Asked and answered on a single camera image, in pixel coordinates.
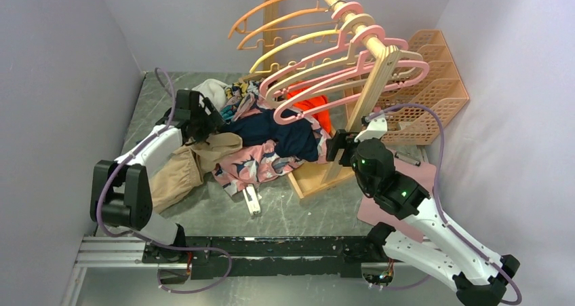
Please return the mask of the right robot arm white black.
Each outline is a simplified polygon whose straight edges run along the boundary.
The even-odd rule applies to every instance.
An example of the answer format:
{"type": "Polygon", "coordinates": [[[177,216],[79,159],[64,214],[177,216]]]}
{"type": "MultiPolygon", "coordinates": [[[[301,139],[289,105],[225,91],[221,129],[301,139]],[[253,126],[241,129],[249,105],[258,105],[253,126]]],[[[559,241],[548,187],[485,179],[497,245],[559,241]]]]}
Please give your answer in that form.
{"type": "Polygon", "coordinates": [[[426,246],[379,222],[370,231],[367,255],[373,261],[389,257],[427,273],[452,289],[463,305],[504,303],[520,262],[511,254],[490,250],[448,217],[432,193],[397,169],[394,154],[379,139],[357,142],[356,136],[337,131],[327,141],[326,159],[335,161],[342,149],[337,162],[354,171],[362,193],[436,245],[426,246]]]}

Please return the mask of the pink patterned shorts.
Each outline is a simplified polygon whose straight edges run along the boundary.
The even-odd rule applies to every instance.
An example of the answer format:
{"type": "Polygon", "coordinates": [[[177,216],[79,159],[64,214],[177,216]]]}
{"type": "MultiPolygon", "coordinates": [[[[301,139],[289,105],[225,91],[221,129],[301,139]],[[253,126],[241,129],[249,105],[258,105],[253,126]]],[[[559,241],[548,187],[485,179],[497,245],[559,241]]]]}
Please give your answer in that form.
{"type": "MultiPolygon", "coordinates": [[[[239,105],[232,120],[236,119],[238,114],[256,106],[272,109],[267,101],[259,97],[259,95],[248,94],[239,105]]],[[[314,117],[305,119],[316,121],[319,124],[314,117]]],[[[330,138],[330,133],[328,134],[326,131],[325,133],[327,140],[330,138]]],[[[296,159],[295,157],[280,157],[273,151],[273,144],[266,142],[263,145],[252,147],[243,146],[238,152],[224,157],[222,161],[216,164],[212,174],[226,193],[234,195],[242,191],[247,185],[259,187],[262,183],[289,174],[306,162],[309,161],[296,159]]]]}

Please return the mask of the wooden clothes rack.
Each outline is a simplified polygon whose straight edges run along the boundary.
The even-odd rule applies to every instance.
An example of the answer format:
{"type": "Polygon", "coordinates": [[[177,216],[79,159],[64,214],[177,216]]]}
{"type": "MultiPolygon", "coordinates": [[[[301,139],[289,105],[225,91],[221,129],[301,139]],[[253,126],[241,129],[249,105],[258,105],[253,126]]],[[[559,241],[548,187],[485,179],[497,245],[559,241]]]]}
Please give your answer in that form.
{"type": "MultiPolygon", "coordinates": [[[[342,3],[347,3],[346,1],[342,1],[342,0],[324,0],[324,1],[328,4],[327,9],[331,13],[334,13],[334,10],[337,7],[340,7],[342,3]]],[[[352,13],[345,13],[342,18],[336,19],[336,20],[332,19],[332,20],[337,21],[337,22],[341,22],[341,24],[343,24],[343,22],[346,19],[350,19],[351,17],[353,17],[352,13]]],[[[347,122],[346,130],[351,131],[351,130],[358,130],[361,128],[361,118],[363,116],[366,116],[368,113],[370,113],[373,110],[379,96],[382,93],[382,92],[379,92],[379,90],[376,89],[373,85],[376,83],[378,85],[381,85],[383,82],[383,79],[390,74],[393,74],[393,71],[380,70],[380,71],[377,71],[377,73],[375,73],[373,75],[371,75],[369,73],[367,74],[368,75],[368,78],[367,78],[368,82],[363,85],[363,89],[362,89],[361,93],[359,94],[360,95],[359,99],[357,99],[356,101],[352,101],[355,103],[355,107],[354,107],[353,112],[352,112],[352,114],[351,114],[351,116],[347,122]]]]}

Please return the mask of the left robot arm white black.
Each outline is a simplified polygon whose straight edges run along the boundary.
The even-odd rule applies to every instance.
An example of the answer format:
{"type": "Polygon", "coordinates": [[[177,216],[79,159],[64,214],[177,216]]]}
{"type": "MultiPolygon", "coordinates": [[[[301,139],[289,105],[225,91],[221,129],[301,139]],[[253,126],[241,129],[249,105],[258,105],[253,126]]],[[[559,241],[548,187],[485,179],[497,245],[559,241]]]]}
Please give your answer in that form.
{"type": "Polygon", "coordinates": [[[224,123],[214,99],[194,90],[178,90],[173,105],[134,148],[94,166],[90,217],[103,229],[123,228],[160,246],[170,262],[185,258],[184,229],[153,210],[150,171],[158,170],[188,141],[205,141],[224,123]]]}

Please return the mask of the navy blue shorts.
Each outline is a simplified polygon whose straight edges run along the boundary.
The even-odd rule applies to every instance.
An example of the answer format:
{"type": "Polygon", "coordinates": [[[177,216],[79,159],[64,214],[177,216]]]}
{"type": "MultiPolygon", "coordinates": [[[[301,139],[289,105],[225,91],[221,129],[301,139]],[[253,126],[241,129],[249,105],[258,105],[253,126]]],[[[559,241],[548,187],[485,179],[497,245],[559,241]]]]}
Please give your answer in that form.
{"type": "Polygon", "coordinates": [[[280,124],[274,119],[275,109],[253,107],[234,120],[218,128],[220,133],[238,135],[244,147],[272,143],[273,151],[280,157],[295,157],[309,162],[325,161],[326,133],[310,119],[299,119],[280,124]]]}

